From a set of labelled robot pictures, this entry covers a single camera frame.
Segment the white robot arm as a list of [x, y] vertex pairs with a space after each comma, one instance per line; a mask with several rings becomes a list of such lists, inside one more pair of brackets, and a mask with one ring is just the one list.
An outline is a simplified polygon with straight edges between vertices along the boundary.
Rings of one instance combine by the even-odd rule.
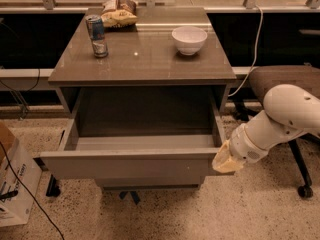
[[213, 159], [219, 173], [235, 172], [245, 163], [256, 163], [271, 148], [305, 134], [320, 136], [320, 100], [290, 84], [277, 85], [263, 98], [263, 110], [242, 123]]

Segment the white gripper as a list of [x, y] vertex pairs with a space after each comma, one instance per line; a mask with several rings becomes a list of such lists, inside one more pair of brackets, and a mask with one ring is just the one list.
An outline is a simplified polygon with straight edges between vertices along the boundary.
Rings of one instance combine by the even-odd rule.
[[257, 147], [248, 137], [245, 124], [238, 126], [216, 153], [212, 167], [219, 173], [231, 173], [243, 168], [244, 162], [256, 163], [268, 152]]

